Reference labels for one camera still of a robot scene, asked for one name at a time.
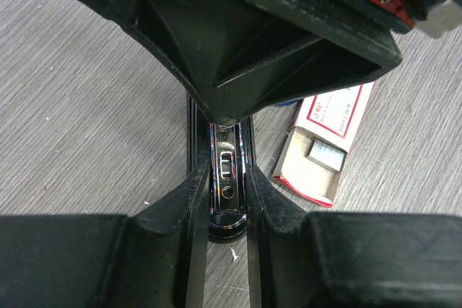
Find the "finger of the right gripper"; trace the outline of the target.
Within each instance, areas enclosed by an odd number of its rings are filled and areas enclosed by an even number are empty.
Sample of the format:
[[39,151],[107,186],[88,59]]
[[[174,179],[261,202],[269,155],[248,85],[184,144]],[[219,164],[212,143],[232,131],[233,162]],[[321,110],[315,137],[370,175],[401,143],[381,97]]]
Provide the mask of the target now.
[[388,29],[337,0],[78,1],[143,45],[215,124],[401,62]]

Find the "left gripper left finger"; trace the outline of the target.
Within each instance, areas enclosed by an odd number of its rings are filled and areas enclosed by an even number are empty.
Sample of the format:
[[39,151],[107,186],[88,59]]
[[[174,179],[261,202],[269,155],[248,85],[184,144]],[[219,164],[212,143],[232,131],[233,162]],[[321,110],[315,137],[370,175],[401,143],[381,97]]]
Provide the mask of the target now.
[[135,216],[1,218],[3,307],[201,307],[209,163]]

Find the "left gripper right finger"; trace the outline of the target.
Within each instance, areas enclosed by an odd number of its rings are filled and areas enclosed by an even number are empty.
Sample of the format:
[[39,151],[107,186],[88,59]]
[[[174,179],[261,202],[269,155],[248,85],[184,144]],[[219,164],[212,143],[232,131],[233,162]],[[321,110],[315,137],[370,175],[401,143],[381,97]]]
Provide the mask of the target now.
[[459,307],[461,218],[307,212],[245,170],[252,307]]

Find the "black stapler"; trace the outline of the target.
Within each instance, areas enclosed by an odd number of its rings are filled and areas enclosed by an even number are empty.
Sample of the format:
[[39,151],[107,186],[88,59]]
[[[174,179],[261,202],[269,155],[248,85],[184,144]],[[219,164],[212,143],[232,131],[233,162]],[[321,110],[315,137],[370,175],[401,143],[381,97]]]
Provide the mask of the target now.
[[256,161],[253,118],[226,128],[209,123],[190,95],[187,105],[187,171],[210,156],[209,241],[227,244],[246,234],[245,169]]

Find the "red white staple box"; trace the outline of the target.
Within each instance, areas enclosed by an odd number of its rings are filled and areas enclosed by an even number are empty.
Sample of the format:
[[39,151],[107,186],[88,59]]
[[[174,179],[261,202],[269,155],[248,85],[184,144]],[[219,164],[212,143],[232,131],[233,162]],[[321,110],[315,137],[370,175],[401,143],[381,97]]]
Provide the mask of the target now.
[[303,99],[272,177],[303,198],[332,207],[374,85],[370,82]]

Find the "blue stapler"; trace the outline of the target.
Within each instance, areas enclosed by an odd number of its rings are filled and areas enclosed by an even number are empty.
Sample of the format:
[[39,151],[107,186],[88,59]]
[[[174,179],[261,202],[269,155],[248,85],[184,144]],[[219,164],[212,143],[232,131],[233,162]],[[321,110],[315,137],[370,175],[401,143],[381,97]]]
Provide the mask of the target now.
[[288,101],[288,102],[280,102],[280,103],[275,104],[275,107],[285,107],[285,106],[293,105],[293,104],[295,104],[297,102],[298,102],[298,100],[291,100],[291,101]]

